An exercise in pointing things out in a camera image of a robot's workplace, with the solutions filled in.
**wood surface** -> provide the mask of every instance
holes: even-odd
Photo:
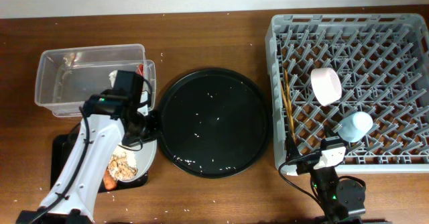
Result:
[[[428,21],[429,7],[0,19],[0,223],[37,209],[49,191],[52,140],[80,120],[55,118],[34,103],[44,50],[139,43],[156,64],[157,101],[187,72],[223,67],[256,82],[271,102],[264,37],[282,13],[420,13]],[[364,219],[429,223],[429,174],[357,176],[367,183]],[[310,190],[308,175],[291,179]],[[312,199],[278,176],[272,144],[248,170],[218,180],[187,174],[158,151],[145,186],[99,194],[95,204],[96,223],[299,223],[319,215]]]

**gray dish rack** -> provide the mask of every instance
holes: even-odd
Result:
[[[301,153],[320,145],[324,125],[334,131],[356,112],[374,125],[348,144],[338,173],[429,172],[429,33],[416,14],[276,15],[265,37],[273,97],[274,155],[286,159],[288,124],[281,84],[288,72],[290,98]],[[336,70],[342,98],[322,107],[312,92],[314,68]],[[295,166],[282,172],[295,174]]]

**clear plastic container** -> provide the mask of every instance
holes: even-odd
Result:
[[[155,103],[155,64],[145,59],[141,44],[47,50],[40,58],[34,101],[57,117],[80,116],[78,108],[92,94],[111,89],[112,71],[135,72],[140,64]]]

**black circular disc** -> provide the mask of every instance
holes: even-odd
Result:
[[[271,137],[271,116],[259,88],[225,69],[191,73],[160,102],[160,147],[177,167],[221,178],[254,163]]]

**wooden table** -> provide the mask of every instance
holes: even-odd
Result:
[[[0,19],[0,223],[37,209],[49,191],[52,140],[80,120],[55,118],[34,103],[44,50],[143,44],[156,64],[157,100],[185,72],[211,66],[244,74],[271,99],[264,37],[273,15],[405,12],[429,18],[429,7],[421,5]],[[359,178],[367,183],[364,219],[429,223],[429,175]],[[293,181],[310,190],[308,175]],[[95,204],[97,223],[295,223],[319,215],[313,200],[278,176],[272,144],[250,169],[218,180],[187,174],[158,151],[147,185],[99,194]]]

